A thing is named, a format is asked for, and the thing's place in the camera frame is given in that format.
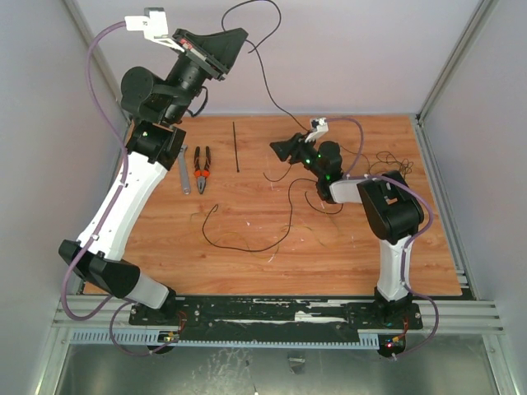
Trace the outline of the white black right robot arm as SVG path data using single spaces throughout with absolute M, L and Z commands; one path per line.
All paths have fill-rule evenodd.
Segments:
M 331 204 L 360 203 L 368 225 L 380 244 L 380 276 L 374 290 L 373 315 L 391 328 L 410 315 L 412 292 L 409 268 L 412 247 L 424 212 L 403 176 L 396 170 L 380 176 L 350 177 L 342 170 L 339 144 L 322 142 L 315 147 L 300 133 L 270 143 L 282 162 L 300 163 L 316 177 L 319 197 Z

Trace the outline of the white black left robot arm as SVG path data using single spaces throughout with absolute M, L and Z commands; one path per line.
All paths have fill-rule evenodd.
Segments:
M 122 145 L 119 175 L 90 224 L 58 248 L 70 273 L 113 297 L 148 307 L 161 325 L 176 317 L 176 293 L 124 260 L 124 250 L 147 200 L 180 153 L 181 119 L 206 80 L 225 78 L 247 37 L 242 28 L 211 35 L 178 29 L 164 40 L 179 55 L 166 78 L 140 66 L 124 74 L 121 107 L 132 115 L 133 131 Z

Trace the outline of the black zip tie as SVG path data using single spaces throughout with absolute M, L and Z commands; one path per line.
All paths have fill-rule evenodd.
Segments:
M 232 121 L 232 133 L 233 133 L 233 144 L 234 144 L 234 155 L 235 155 L 235 163 L 236 163 L 236 173 L 240 173 L 238 146 L 237 146 L 237 136 L 236 136 L 236 122 L 235 121 Z

